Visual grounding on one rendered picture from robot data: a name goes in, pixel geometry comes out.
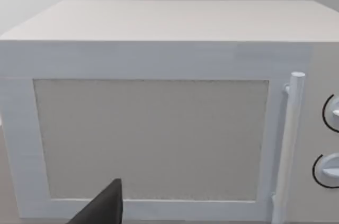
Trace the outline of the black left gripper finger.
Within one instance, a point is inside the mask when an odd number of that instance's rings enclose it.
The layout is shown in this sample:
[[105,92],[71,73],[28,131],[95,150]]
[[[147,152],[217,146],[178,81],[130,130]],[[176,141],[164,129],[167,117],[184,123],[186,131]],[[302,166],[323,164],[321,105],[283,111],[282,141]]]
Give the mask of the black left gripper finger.
[[122,224],[122,180],[114,179],[65,224]]

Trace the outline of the white microwave door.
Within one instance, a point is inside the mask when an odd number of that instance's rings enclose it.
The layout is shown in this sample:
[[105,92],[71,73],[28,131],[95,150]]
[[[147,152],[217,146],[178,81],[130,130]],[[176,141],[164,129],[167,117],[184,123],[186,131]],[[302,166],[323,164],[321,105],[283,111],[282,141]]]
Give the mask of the white microwave door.
[[128,220],[270,221],[284,84],[312,44],[0,40],[23,219],[68,219],[111,179]]

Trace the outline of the pale microwave oven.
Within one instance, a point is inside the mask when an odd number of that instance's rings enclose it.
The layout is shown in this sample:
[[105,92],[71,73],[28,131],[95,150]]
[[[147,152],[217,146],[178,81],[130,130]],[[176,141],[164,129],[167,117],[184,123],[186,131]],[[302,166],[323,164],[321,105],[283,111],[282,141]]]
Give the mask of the pale microwave oven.
[[[297,0],[69,0],[0,36],[0,40],[287,41],[312,44],[293,154],[286,222],[339,224],[339,189],[312,176],[319,155],[339,153],[339,133],[322,120],[327,98],[339,95],[339,12]],[[284,121],[288,94],[283,104]],[[276,157],[276,180],[281,143]],[[260,222],[270,221],[216,221]],[[212,220],[190,222],[215,222]]]

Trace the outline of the white microwave knob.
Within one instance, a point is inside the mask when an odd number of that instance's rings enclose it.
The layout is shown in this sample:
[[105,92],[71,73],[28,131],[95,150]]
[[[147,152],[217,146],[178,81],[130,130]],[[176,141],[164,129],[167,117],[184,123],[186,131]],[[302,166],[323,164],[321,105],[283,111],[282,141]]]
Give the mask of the white microwave knob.
[[322,107],[324,125],[335,133],[339,133],[339,95],[332,94]]
[[314,181],[326,189],[339,189],[339,153],[319,155],[312,166]]

